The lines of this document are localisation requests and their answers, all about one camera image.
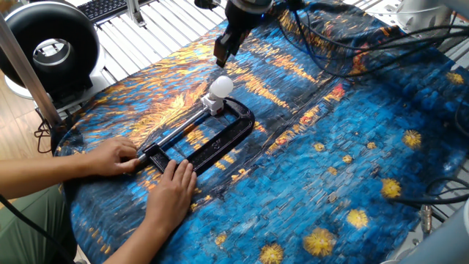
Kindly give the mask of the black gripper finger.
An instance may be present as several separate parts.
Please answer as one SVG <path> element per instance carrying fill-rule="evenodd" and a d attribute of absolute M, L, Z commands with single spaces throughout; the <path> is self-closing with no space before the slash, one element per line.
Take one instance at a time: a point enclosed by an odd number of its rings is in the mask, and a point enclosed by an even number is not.
<path fill-rule="evenodd" d="M 216 64 L 222 68 L 224 68 L 229 57 L 229 50 L 226 46 L 226 41 L 228 39 L 229 38 L 226 35 L 222 35 L 217 38 L 214 45 L 213 55 L 216 58 Z"/>
<path fill-rule="evenodd" d="M 239 37 L 237 35 L 225 36 L 224 44 L 226 46 L 226 55 L 224 60 L 226 61 L 230 56 L 235 56 L 239 50 Z"/>

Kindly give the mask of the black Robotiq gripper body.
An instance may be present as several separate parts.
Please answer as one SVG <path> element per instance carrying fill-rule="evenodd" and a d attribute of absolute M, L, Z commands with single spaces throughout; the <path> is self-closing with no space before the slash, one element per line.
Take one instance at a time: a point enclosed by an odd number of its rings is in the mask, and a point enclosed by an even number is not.
<path fill-rule="evenodd" d="M 252 30 L 259 23 L 263 5 L 256 2 L 228 2 L 225 15 L 228 20 L 225 33 L 243 33 Z"/>

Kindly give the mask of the person's left hand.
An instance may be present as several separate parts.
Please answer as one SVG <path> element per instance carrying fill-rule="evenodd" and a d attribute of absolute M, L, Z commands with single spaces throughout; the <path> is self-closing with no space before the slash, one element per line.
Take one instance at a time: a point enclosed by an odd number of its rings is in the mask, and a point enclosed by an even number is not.
<path fill-rule="evenodd" d="M 140 164 L 137 147 L 124 137 L 107 139 L 86 155 L 88 176 L 116 176 L 130 173 Z"/>

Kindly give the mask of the person's right hand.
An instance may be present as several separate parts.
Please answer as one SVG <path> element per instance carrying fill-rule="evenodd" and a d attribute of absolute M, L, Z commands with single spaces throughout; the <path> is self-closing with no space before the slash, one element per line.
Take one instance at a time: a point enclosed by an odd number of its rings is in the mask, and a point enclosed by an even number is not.
<path fill-rule="evenodd" d="M 188 212 L 196 180 L 193 164 L 185 159 L 177 165 L 171 160 L 149 193 L 144 221 L 163 231 L 173 231 Z"/>

